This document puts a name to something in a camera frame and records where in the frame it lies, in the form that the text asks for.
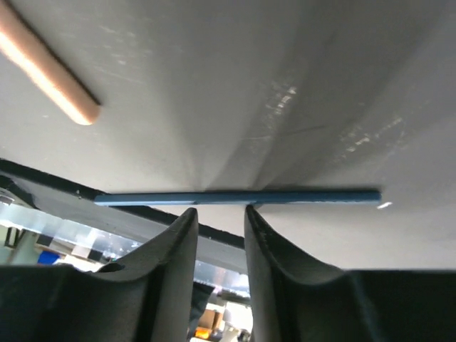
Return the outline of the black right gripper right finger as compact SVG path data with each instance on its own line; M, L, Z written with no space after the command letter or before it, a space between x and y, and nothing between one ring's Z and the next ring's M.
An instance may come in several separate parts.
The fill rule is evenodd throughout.
M255 341L453 341L455 273L344 270L244 221Z

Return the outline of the silver copper chopstick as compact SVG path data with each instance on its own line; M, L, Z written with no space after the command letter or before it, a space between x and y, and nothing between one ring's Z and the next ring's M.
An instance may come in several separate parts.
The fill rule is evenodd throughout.
M1 2L1 53L73 122L94 124L98 101L6 1Z

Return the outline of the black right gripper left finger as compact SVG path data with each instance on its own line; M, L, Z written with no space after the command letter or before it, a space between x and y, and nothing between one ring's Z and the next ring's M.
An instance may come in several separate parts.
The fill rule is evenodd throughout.
M197 210L97 272L1 268L3 341L184 341L198 239Z

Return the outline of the dark teal chopstick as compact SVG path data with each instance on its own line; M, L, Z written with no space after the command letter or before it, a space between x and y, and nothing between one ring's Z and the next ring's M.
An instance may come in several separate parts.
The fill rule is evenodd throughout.
M107 207L221 204L378 203L378 190L300 190L229 192L157 192L98 195L94 203Z

